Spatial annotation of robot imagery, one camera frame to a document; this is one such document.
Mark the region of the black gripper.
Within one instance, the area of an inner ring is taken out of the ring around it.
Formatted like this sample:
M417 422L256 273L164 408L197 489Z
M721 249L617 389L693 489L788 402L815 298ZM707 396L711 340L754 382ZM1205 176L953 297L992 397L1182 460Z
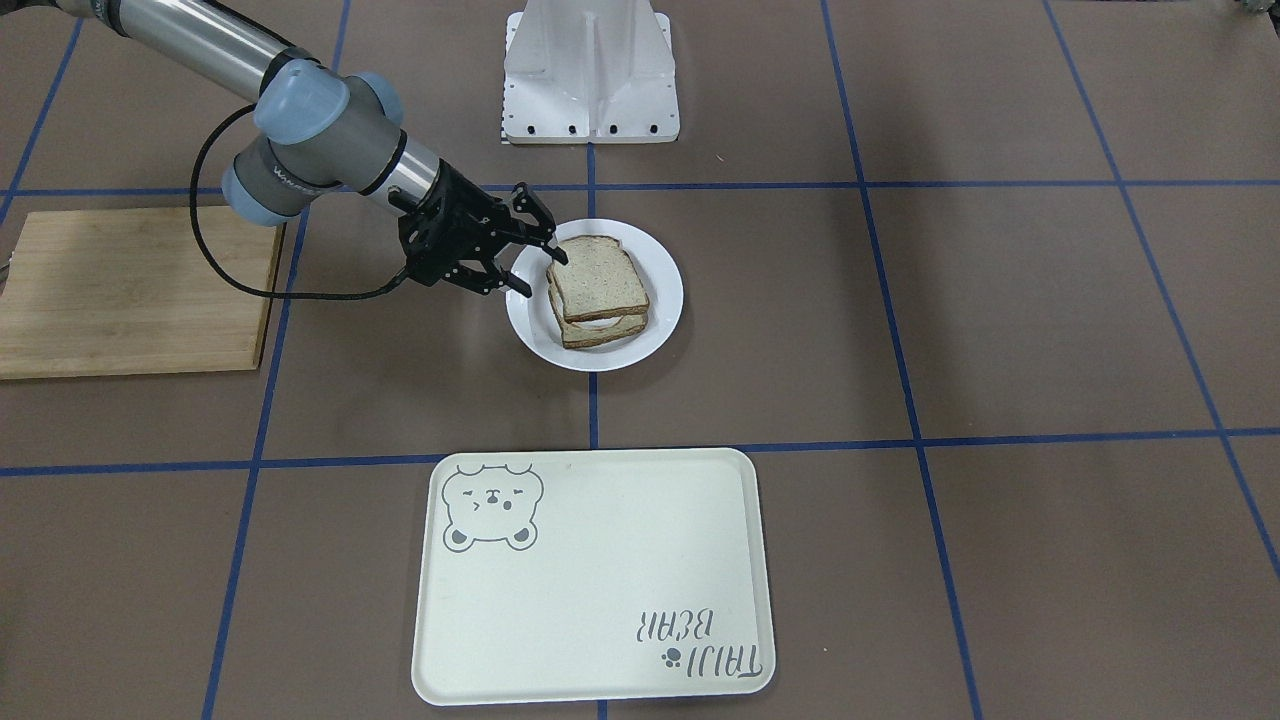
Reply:
M526 182L500 202L443 161L422 197L392 186L388 200L402 213L398 233L404 266L398 282L426 287L447 282L480 295L509 291L531 299L531 286L497 259L506 243L536 247L554 263L570 264L556 243L554 217ZM499 205L506 213L502 218Z

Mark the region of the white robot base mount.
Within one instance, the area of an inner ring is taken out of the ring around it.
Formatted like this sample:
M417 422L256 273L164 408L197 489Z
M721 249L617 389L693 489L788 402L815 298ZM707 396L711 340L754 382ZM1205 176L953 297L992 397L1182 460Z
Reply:
M512 145L671 143L671 20L649 1L530 1L506 20L500 136Z

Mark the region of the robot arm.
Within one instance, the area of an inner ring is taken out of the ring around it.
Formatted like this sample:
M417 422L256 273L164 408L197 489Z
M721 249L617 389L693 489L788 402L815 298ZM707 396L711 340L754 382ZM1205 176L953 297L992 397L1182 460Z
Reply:
M403 265L364 299L380 297L406 281L530 297L529 283L500 265L511 245L568 263L556 243L554 217L527 184L498 199L412 140L403 128L401 99L380 76L340 76L218 1L55 1L52 9L95 19L246 101L204 141L187 188L200 252L239 292L273 297L270 290L221 269L198 223L197 195L210 150L243 117L252 118L259 135L224 170L221 193L247 222L283 225L315 199L343 188L396 215Z

